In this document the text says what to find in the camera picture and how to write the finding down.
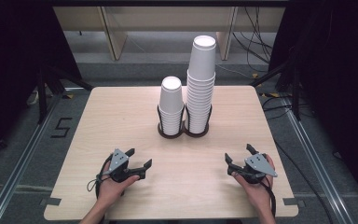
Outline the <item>tall stack of white cups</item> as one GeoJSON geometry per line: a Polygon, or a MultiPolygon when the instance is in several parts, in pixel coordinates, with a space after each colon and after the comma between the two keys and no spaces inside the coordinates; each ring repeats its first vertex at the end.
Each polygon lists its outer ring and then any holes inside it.
{"type": "Polygon", "coordinates": [[[208,35],[193,40],[187,68],[186,130],[195,135],[206,132],[212,112],[215,81],[216,41],[208,35]]]}

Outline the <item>person's right hand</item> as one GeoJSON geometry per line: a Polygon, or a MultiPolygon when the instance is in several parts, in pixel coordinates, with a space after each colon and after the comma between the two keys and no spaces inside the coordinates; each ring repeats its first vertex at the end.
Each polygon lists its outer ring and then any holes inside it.
{"type": "Polygon", "coordinates": [[[232,172],[234,179],[244,188],[249,203],[254,207],[257,213],[271,214],[270,195],[265,187],[273,186],[273,177],[267,175],[260,184],[250,184],[241,175],[232,172]]]}

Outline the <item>person's left hand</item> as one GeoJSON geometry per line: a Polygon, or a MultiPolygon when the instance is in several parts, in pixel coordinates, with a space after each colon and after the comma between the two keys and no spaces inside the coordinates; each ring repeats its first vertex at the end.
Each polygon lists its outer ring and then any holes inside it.
{"type": "Polygon", "coordinates": [[[105,206],[112,205],[130,185],[138,181],[140,176],[133,175],[128,177],[123,182],[115,182],[109,175],[102,175],[101,185],[99,187],[99,196],[97,198],[98,204],[105,206]]]}

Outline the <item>black double cup holder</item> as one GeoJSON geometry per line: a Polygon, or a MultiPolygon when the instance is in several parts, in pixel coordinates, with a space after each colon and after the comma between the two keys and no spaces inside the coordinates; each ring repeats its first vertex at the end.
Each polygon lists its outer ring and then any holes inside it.
{"type": "Polygon", "coordinates": [[[174,139],[179,137],[182,133],[193,137],[193,138],[200,138],[209,132],[209,121],[212,115],[213,107],[210,106],[209,111],[207,113],[206,124],[203,127],[203,130],[200,133],[195,133],[194,130],[190,130],[190,124],[192,123],[192,116],[189,113],[187,106],[184,105],[182,110],[179,112],[180,120],[177,124],[174,124],[175,131],[168,131],[168,124],[163,124],[163,114],[164,111],[160,109],[159,105],[157,105],[158,111],[158,133],[167,139],[174,139]]]}

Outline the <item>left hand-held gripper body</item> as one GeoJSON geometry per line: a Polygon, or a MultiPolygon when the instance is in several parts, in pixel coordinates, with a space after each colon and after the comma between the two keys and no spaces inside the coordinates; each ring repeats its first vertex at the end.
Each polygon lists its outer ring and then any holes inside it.
{"type": "Polygon", "coordinates": [[[130,157],[125,152],[116,148],[111,155],[111,161],[108,168],[108,175],[115,182],[123,182],[128,179],[131,174],[131,169],[128,168],[130,157]]]}

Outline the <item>dark curtain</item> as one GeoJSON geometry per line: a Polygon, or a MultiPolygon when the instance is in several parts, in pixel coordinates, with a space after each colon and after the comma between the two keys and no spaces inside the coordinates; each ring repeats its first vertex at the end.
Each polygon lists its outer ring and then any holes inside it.
{"type": "Polygon", "coordinates": [[[284,90],[293,70],[324,130],[358,184],[358,0],[288,0],[269,64],[289,65],[277,83],[284,90]]]}
{"type": "Polygon", "coordinates": [[[33,0],[0,0],[0,141],[25,107],[44,66],[81,78],[53,7],[33,0]]]}

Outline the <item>short stack of white cups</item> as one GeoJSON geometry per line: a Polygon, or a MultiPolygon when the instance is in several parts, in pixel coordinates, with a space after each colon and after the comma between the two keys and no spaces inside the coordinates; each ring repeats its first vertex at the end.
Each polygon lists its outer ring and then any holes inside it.
{"type": "Polygon", "coordinates": [[[182,82],[178,77],[165,77],[161,83],[158,113],[160,129],[165,135],[181,132],[184,102],[182,82]]]}

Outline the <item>black metal stand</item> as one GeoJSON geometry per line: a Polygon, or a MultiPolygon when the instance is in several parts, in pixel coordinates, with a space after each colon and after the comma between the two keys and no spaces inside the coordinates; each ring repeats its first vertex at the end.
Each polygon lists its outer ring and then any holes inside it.
{"type": "Polygon", "coordinates": [[[296,62],[288,59],[286,62],[268,71],[264,76],[257,78],[251,83],[251,86],[256,87],[259,84],[279,75],[275,89],[278,92],[291,90],[292,93],[292,112],[297,120],[300,120],[299,114],[299,73],[296,68],[296,62]]]}
{"type": "Polygon", "coordinates": [[[75,77],[69,73],[50,65],[41,65],[37,74],[37,92],[39,104],[39,121],[41,123],[48,115],[46,87],[49,87],[51,92],[55,95],[64,92],[64,86],[61,83],[62,79],[69,80],[77,86],[91,91],[93,86],[85,82],[81,77],[75,77]]]}

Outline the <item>light wooden bench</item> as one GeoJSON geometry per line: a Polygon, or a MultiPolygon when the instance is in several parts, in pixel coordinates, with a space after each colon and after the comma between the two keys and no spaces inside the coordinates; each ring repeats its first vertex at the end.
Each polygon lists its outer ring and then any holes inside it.
{"type": "Polygon", "coordinates": [[[214,32],[222,60],[227,60],[231,35],[251,32],[276,33],[282,7],[55,7],[64,31],[105,33],[111,58],[121,56],[129,31],[214,32]]]}

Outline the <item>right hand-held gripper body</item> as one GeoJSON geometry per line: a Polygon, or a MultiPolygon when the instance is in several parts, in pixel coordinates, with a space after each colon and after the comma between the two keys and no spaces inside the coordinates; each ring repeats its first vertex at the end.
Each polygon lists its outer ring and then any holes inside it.
{"type": "Polygon", "coordinates": [[[269,164],[265,154],[254,154],[246,158],[244,169],[244,179],[250,184],[256,184],[263,180],[267,175],[277,177],[275,169],[269,164]]]}

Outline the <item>black tape strip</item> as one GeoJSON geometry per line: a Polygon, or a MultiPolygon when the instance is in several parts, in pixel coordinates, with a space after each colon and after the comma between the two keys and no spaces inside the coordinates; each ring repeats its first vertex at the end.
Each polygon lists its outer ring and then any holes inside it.
{"type": "Polygon", "coordinates": [[[303,208],[306,206],[304,201],[299,200],[297,198],[283,198],[282,200],[285,205],[297,205],[299,208],[303,208]]]}

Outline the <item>aluminium floor rail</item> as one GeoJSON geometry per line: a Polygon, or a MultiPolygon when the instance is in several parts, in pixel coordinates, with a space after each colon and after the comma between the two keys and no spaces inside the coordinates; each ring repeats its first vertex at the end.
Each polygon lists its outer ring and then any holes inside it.
{"type": "Polygon", "coordinates": [[[15,166],[10,171],[5,184],[0,187],[0,219],[5,213],[7,206],[15,192],[18,183],[20,182],[31,158],[34,155],[36,147],[38,146],[47,126],[55,110],[55,107],[61,100],[60,95],[55,95],[51,98],[50,105],[46,115],[38,121],[33,129],[33,133],[27,142],[26,147],[22,150],[21,155],[16,160],[15,166]]]}
{"type": "Polygon", "coordinates": [[[303,127],[302,123],[296,118],[292,107],[292,103],[288,99],[282,99],[282,105],[286,106],[287,117],[299,139],[302,148],[310,162],[310,165],[319,180],[324,194],[336,215],[339,224],[354,224],[353,218],[348,210],[347,205],[344,203],[342,197],[339,195],[337,188],[332,182],[329,174],[327,173],[320,157],[318,156],[314,145],[310,141],[308,133],[303,127]]]}

